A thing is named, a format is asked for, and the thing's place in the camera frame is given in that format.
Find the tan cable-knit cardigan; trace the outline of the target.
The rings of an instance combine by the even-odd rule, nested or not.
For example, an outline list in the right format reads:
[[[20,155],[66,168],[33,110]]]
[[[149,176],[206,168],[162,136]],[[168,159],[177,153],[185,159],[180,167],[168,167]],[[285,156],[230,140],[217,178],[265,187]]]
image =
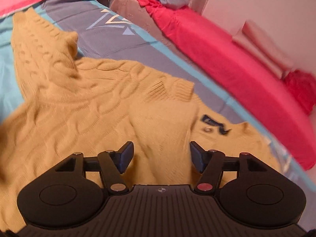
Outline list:
[[[24,98],[1,124],[1,229],[24,220],[17,195],[58,162],[134,143],[123,178],[135,184],[194,184],[189,143],[227,156],[250,152],[280,169],[249,123],[232,124],[194,92],[194,83],[131,60],[77,56],[76,32],[33,9],[13,16],[14,70]]]

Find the red bed sheet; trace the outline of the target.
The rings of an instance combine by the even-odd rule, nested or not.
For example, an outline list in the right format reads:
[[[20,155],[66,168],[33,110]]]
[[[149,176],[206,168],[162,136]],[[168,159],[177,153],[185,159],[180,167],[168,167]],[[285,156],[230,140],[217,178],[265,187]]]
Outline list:
[[[252,113],[303,169],[315,165],[312,124],[281,80],[189,7],[174,10],[158,0],[136,1],[165,37]]]

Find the red ruffled cushion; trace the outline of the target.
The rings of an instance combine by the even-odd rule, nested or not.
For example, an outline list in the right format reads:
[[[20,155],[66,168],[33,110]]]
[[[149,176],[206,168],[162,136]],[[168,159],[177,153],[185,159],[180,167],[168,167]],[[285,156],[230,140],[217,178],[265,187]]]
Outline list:
[[[309,116],[315,106],[315,77],[307,72],[289,72],[283,83],[302,110]]]

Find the pink folded pillow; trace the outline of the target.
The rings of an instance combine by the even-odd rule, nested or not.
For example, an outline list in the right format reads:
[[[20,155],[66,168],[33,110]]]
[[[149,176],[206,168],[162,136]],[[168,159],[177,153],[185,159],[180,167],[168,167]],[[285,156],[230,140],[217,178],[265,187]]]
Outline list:
[[[252,20],[244,23],[232,36],[232,41],[255,57],[278,79],[284,78],[294,66],[290,57]]]

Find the blue grey patterned bedspread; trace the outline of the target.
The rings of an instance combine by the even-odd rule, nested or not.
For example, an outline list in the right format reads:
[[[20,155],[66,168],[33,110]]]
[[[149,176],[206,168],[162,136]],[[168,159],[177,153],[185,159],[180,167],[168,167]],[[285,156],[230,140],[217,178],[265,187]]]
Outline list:
[[[189,80],[202,101],[228,122],[249,122],[267,140],[282,173],[306,192],[314,192],[311,177],[274,136],[213,79],[194,66],[179,51],[165,45],[141,27],[125,20],[95,0],[39,0],[16,3],[1,0],[1,118],[23,101],[13,73],[10,45],[12,16],[33,8],[40,16],[64,31],[79,34],[79,54],[92,58],[136,60],[170,75]]]

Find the grey embossed mattress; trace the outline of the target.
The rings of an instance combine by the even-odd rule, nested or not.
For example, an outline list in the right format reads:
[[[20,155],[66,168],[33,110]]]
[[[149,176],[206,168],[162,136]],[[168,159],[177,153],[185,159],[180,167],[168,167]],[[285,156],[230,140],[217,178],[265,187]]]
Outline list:
[[[159,27],[157,27],[156,23],[150,17],[146,9],[141,7],[137,0],[113,0],[110,9],[144,29],[152,37],[162,42],[167,48],[169,48],[185,62],[191,65],[194,64],[181,51],[179,51],[169,39],[164,36],[163,32],[159,29]]]

